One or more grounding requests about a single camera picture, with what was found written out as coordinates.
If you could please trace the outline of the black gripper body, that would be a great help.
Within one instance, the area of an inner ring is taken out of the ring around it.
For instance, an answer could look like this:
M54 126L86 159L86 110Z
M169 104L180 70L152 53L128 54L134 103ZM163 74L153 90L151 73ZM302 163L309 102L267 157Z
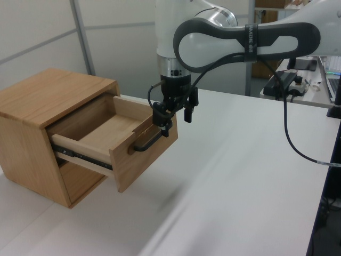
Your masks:
M175 107L185 96L191 85L191 75L180 77L160 76L164 81L161 86L163 102L166 107Z

